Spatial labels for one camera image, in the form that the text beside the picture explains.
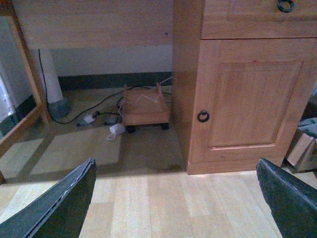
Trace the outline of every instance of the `black cable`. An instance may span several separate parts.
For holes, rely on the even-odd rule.
[[[102,114],[110,114],[110,115],[116,115],[116,116],[120,115],[119,113],[100,113],[99,115],[102,115]]]
[[[119,106],[120,101],[123,99],[123,96],[117,101],[117,106]]]
[[[133,87],[129,88],[128,90],[131,90],[131,89],[133,89],[133,88],[146,88],[146,89],[151,89],[151,88],[147,87],[147,85],[137,85],[137,86],[133,86]]]
[[[87,111],[89,111],[89,110],[91,110],[91,109],[93,109],[93,108],[99,106],[100,104],[102,104],[102,103],[103,103],[104,101],[106,101],[107,99],[109,99],[109,98],[111,98],[111,97],[113,97],[113,96],[115,96],[115,95],[118,95],[118,94],[124,92],[124,90],[122,90],[122,91],[120,91],[120,92],[111,94],[110,96],[104,98],[104,99],[103,99],[101,102],[99,102],[98,104],[96,104],[96,105],[94,105],[94,106],[92,106],[92,107],[90,107],[90,108],[88,108],[88,109],[82,111],[80,114],[78,114],[77,116],[75,116],[75,117],[74,117],[72,120],[70,120],[70,121],[67,121],[67,122],[57,121],[57,120],[55,120],[55,119],[53,118],[53,116],[52,116],[52,114],[51,114],[51,112],[50,112],[50,109],[49,109],[48,90],[47,90],[46,80],[45,80],[44,71],[43,71],[43,65],[42,65],[42,60],[41,60],[41,52],[40,52],[40,49],[39,49],[39,60],[40,60],[40,66],[41,66],[41,71],[42,71],[42,76],[43,76],[43,81],[44,81],[44,86],[45,86],[45,100],[46,100],[47,109],[48,109],[49,115],[50,115],[50,117],[52,118],[52,120],[55,121],[55,122],[58,123],[58,124],[69,124],[69,123],[75,121],[77,118],[79,118],[83,113],[85,113],[85,112],[87,112]]]

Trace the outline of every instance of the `electrical cord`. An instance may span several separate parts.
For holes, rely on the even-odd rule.
[[[67,121],[67,122],[62,122],[62,121],[57,121],[56,119],[54,119],[54,117],[52,116],[51,112],[50,112],[50,109],[49,109],[49,102],[48,102],[48,90],[47,90],[47,85],[46,85],[46,80],[45,80],[45,76],[44,76],[44,70],[43,70],[43,65],[42,65],[42,60],[41,60],[41,52],[40,52],[40,49],[39,49],[39,60],[40,60],[40,66],[41,66],[41,71],[42,71],[42,76],[43,76],[43,81],[44,81],[44,87],[45,87],[45,100],[46,100],[46,105],[47,105],[47,109],[48,109],[48,113],[50,115],[50,117],[52,118],[53,121],[55,121],[56,123],[58,124],[69,124],[69,123],[72,123],[73,121],[75,121],[77,118],[79,118],[82,114],[84,114],[85,112],[93,109],[93,108],[96,108],[97,106],[99,106],[100,104],[102,104],[104,101],[106,101],[107,99],[115,96],[115,95],[118,95],[122,92],[124,92],[124,90],[120,91],[120,92],[117,92],[117,93],[114,93],[114,94],[111,94],[110,96],[104,98],[101,102],[99,102],[98,104],[82,111],[81,113],[79,113],[77,116],[75,116],[72,120],[70,121]]]
[[[131,104],[131,105],[133,105],[133,106],[136,107],[137,104],[138,104],[138,102],[140,101],[140,99],[141,99],[142,97],[147,98],[147,99],[149,99],[149,100],[151,100],[151,101],[156,102],[157,99],[158,99],[160,96],[162,96],[162,90],[161,90],[161,85],[162,85],[162,83],[164,83],[164,82],[166,82],[166,81],[168,81],[168,80],[171,80],[171,79],[172,79],[172,76],[169,77],[169,78],[167,78],[167,79],[165,79],[165,80],[163,80],[163,81],[161,81],[161,82],[158,84],[158,96],[155,97],[155,98],[151,98],[151,97],[148,97],[147,95],[141,94],[135,103],[131,103],[131,102],[128,102],[128,101],[126,101],[126,100],[121,101],[121,104],[120,104],[120,107],[119,107],[119,110],[118,110],[120,116],[122,116],[120,110],[121,110],[121,108],[122,108],[122,104],[123,104],[123,103],[128,103],[128,104]]]
[[[39,49],[39,60],[40,60],[40,66],[41,66],[42,77],[43,77],[43,81],[44,81],[44,87],[45,87],[45,100],[46,100],[47,110],[48,110],[48,113],[49,113],[50,117],[52,118],[52,120],[53,120],[54,122],[58,123],[58,124],[63,124],[63,125],[65,125],[65,124],[72,123],[72,122],[75,121],[77,118],[79,118],[82,114],[86,113],[87,111],[89,111],[89,110],[91,110],[91,109],[93,109],[93,108],[96,108],[97,106],[101,105],[101,104],[102,104],[104,101],[106,101],[107,99],[109,99],[109,98],[111,98],[111,97],[113,97],[113,96],[115,96],[115,95],[118,95],[118,94],[124,92],[124,90],[122,90],[122,91],[120,91],[120,92],[111,94],[110,96],[104,98],[101,102],[97,103],[96,105],[94,105],[94,106],[92,106],[92,107],[90,107],[90,108],[88,108],[88,109],[82,111],[81,113],[79,113],[77,116],[75,116],[75,117],[74,117],[73,119],[71,119],[70,121],[67,121],[67,122],[57,121],[57,120],[52,116],[52,114],[51,114],[51,112],[50,112],[50,109],[49,109],[48,90],[47,90],[47,84],[46,84],[46,79],[45,79],[44,70],[43,70],[43,65],[42,65],[41,50],[40,50],[40,49]],[[167,80],[169,80],[169,79],[171,79],[171,77],[168,78],[168,79],[166,79],[166,80],[164,80],[164,81],[162,81],[162,82],[160,82],[160,85],[161,85],[163,82],[165,82],[165,81],[167,81]],[[131,89],[133,89],[133,88],[146,88],[146,89],[150,89],[149,86],[151,87],[151,85],[137,85],[137,86],[133,86],[133,87],[129,88],[129,90],[131,90]],[[119,102],[120,102],[122,99],[123,99],[123,97],[121,97],[121,98],[117,101],[117,106],[118,106]],[[95,116],[97,117],[97,116],[102,115],[102,114],[120,115],[120,109],[119,109],[119,113],[118,113],[118,114],[116,114],[116,113],[99,113],[99,112],[98,112],[98,115],[95,115]]]

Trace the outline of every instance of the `wooden frame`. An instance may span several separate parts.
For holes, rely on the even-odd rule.
[[[41,80],[36,73],[32,57],[26,47],[11,0],[0,0],[0,16],[6,18],[7,20],[36,102],[36,107],[0,140],[0,157],[2,157],[5,152],[17,142],[17,139],[23,134],[23,132],[39,117],[42,118],[44,124],[48,124],[50,116],[47,110],[46,98],[43,92]],[[3,181],[4,176],[0,171],[0,184]]]
[[[13,2],[29,49],[172,45],[173,0]]]

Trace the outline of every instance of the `door panel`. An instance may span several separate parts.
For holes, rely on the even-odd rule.
[[[267,157],[280,165],[316,81],[315,45],[201,41],[189,163],[241,161],[249,169]],[[211,115],[205,123],[197,120],[203,110]]]
[[[300,67],[301,62],[221,64],[208,146],[274,143]]]

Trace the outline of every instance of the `mirror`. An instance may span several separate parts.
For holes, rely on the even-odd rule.
[[[36,107],[6,17],[0,16],[0,139]]]

